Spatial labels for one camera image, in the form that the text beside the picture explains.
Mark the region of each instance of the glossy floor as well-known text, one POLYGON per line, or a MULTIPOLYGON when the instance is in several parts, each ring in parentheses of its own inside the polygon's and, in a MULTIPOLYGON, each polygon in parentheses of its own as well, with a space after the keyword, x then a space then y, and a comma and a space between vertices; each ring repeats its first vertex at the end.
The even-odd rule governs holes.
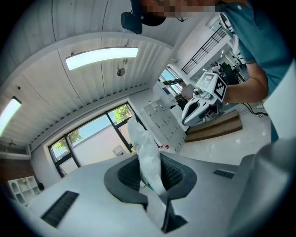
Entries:
POLYGON ((192 159, 239 165, 242 158, 255 154, 271 142, 271 122, 268 116, 257 118, 246 112, 240 115, 243 129, 221 137, 186 143, 179 152, 192 159))

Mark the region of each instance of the brick wall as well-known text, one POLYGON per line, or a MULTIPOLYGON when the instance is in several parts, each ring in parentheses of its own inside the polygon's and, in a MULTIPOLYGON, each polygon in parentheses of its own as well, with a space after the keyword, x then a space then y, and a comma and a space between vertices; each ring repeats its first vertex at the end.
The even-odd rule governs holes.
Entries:
POLYGON ((35 173, 30 160, 8 160, 0 158, 0 186, 9 197, 12 197, 12 195, 7 185, 8 180, 21 179, 32 175, 35 176, 35 173))

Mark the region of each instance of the green foliage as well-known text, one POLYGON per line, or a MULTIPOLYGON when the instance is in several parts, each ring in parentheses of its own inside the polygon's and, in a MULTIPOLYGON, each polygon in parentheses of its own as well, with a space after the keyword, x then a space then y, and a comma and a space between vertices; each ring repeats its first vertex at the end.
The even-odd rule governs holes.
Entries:
POLYGON ((124 105, 116 110, 114 110, 114 119, 117 123, 120 123, 132 116, 127 105, 124 105))
MULTIPOLYGON (((83 136, 79 134, 79 130, 76 130, 75 132, 69 135, 71 144, 74 144, 75 142, 80 141, 82 138, 83 136)), ((60 150, 62 150, 63 148, 66 148, 67 152, 69 152, 66 140, 64 138, 55 145, 55 148, 58 148, 60 150)))

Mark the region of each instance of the rectangular light fixture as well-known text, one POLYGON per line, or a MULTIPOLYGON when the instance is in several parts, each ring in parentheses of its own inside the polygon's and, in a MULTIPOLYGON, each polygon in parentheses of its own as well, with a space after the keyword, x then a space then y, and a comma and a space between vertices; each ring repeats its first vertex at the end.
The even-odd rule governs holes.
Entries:
POLYGON ((108 59, 136 57, 139 49, 135 47, 113 47, 82 52, 66 58, 69 70, 108 59))
POLYGON ((8 105, 5 107, 4 111, 0 115, 0 136, 8 122, 11 120, 11 118, 13 117, 15 112, 20 108, 21 105, 22 103, 16 97, 13 96, 8 105))

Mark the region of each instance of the railing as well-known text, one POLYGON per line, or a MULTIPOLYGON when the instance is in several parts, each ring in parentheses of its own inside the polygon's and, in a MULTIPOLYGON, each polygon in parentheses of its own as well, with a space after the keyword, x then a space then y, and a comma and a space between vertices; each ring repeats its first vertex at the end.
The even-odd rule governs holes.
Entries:
POLYGON ((182 68, 182 71, 188 74, 225 36, 225 31, 220 27, 182 68))

